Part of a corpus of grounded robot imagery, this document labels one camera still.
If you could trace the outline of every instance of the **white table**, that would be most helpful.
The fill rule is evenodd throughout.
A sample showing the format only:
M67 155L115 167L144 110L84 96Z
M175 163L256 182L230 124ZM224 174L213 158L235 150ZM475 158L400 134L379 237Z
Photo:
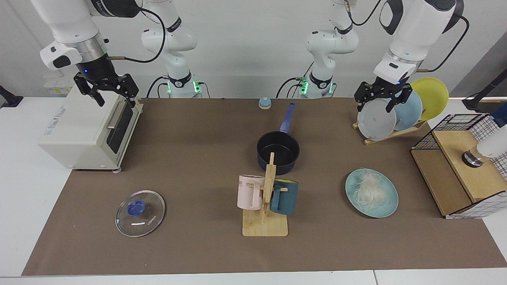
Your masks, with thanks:
M70 170L37 146L63 98L25 98L0 110L0 285L10 284L504 284L507 269L366 270L294 273L19 277ZM471 113L451 101L444 114ZM441 118L430 122L433 127ZM485 223L507 257L507 211Z

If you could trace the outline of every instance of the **wall outlet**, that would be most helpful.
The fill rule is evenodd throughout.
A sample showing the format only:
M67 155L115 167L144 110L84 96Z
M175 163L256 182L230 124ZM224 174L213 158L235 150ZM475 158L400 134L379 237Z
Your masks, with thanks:
M55 92L60 95L67 95L73 86L74 82L70 82L69 80L58 80L55 84Z
M44 90L49 95L57 95L55 91L56 80L48 80L44 84Z
M48 79L44 84L44 90L48 95L63 97L70 92L73 86L74 82L65 78Z

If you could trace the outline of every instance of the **black stand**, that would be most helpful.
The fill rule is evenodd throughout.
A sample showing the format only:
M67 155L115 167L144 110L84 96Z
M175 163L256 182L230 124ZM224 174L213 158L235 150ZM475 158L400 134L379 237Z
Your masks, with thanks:
M502 83L502 81L504 81L505 79L507 78L507 69L505 69L504 71L502 71L502 73L500 73L499 76L497 76L488 86L486 86L481 92L479 93L476 93L472 96L469 96L465 99L462 100L463 104L465 105L465 107L468 109L468 110L471 110L471 111L479 111L477 109L477 105L479 104L479 102L484 98L486 97L489 92L491 92L493 89L495 89L496 86L498 86L498 84Z
M5 88L3 88L1 85L0 85L0 95L3 98L5 98L5 101L6 101L5 103L2 104L1 108L17 107L19 105L19 102L21 102L21 100L23 100L23 96L14 95L11 92L5 90Z

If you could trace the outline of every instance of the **wooden box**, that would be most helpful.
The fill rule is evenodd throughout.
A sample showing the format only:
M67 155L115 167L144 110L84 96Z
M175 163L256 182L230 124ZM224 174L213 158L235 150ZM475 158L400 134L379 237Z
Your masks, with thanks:
M507 207L507 154L479 168L461 155L492 134L498 125L489 115L449 115L411 153L442 216L486 217Z

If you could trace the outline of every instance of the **noodles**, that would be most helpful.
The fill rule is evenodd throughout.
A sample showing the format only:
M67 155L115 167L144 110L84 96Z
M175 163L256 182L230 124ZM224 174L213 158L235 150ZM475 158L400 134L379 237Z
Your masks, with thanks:
M374 210L387 201L387 195L380 188L380 176L365 170L361 174L361 182L354 191L354 201L358 207Z

